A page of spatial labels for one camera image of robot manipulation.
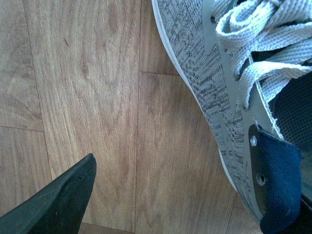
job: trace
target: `white sole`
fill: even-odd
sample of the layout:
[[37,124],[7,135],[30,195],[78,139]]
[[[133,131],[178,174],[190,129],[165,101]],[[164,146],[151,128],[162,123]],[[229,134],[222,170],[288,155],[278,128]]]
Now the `white sole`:
[[[192,87],[190,85],[190,83],[188,82],[188,80],[186,79],[186,76],[185,74],[183,73],[178,61],[177,61],[177,58],[175,56],[175,53],[173,52],[172,50],[172,47],[170,45],[170,42],[169,42],[169,39],[167,37],[167,34],[166,34],[166,31],[165,31],[165,28],[163,26],[163,23],[162,23],[162,20],[161,20],[161,16],[160,16],[160,12],[159,12],[159,8],[158,8],[158,3],[157,3],[157,0],[152,0],[152,5],[153,5],[153,12],[154,12],[154,16],[155,16],[155,19],[156,19],[156,25],[157,25],[157,29],[158,29],[158,32],[160,34],[160,38],[161,38],[161,41],[166,49],[166,52],[170,58],[170,60],[172,61],[172,63],[174,64],[176,70],[178,71],[178,73],[180,74],[180,76],[182,77],[183,81],[186,83],[186,85],[189,87],[189,89],[191,90],[193,96],[195,97],[199,107],[200,107],[200,104],[195,96],[195,93],[193,92],[192,90]],[[219,155],[220,155],[220,159],[221,159],[221,163],[222,163],[222,167],[223,167],[223,170],[229,180],[229,182],[231,183],[231,185],[233,186],[233,188],[235,189],[235,191],[237,192],[237,189],[234,185],[234,182],[230,176],[230,173],[228,171],[228,169],[226,168],[226,165],[224,163],[224,160],[223,160],[223,157],[221,155],[221,152],[219,150]]]

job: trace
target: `floor plank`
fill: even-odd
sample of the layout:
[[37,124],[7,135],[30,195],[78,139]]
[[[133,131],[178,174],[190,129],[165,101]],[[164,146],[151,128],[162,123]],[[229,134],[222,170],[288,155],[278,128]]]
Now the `floor plank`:
[[133,234],[117,229],[105,228],[88,223],[82,223],[78,234]]
[[0,216],[51,182],[41,132],[0,127]]
[[179,76],[140,75],[138,121],[136,234],[224,234],[235,191]]
[[140,71],[178,75],[161,42],[151,0],[142,0]]
[[0,126],[43,131],[23,2],[0,5]]
[[242,202],[242,200],[240,199],[240,197],[239,197],[238,194],[236,194],[236,197],[235,197],[235,201],[234,201],[234,205],[233,205],[233,206],[236,207],[236,208],[242,208],[242,209],[245,208],[245,206],[244,206],[244,204],[243,204],[243,202]]
[[132,232],[140,0],[24,2],[52,176],[94,153],[84,222]]
[[262,231],[245,209],[233,207],[226,234],[262,234]]

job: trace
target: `shoelace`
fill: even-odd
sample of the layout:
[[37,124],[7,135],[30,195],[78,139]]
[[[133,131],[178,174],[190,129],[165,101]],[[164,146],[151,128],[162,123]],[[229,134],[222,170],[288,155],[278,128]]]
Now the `shoelace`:
[[[246,0],[226,13],[233,0],[216,0],[213,16],[221,46],[232,54],[239,78],[239,101],[249,108],[250,91],[264,80],[265,101],[272,100],[292,78],[312,72],[312,0]],[[252,52],[281,49],[265,61],[251,62]]]

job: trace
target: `gray knit sneaker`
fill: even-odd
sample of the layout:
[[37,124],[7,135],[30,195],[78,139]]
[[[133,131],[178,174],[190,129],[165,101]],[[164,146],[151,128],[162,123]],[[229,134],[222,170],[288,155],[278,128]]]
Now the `gray knit sneaker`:
[[246,209],[265,234],[312,233],[312,1],[152,3]]

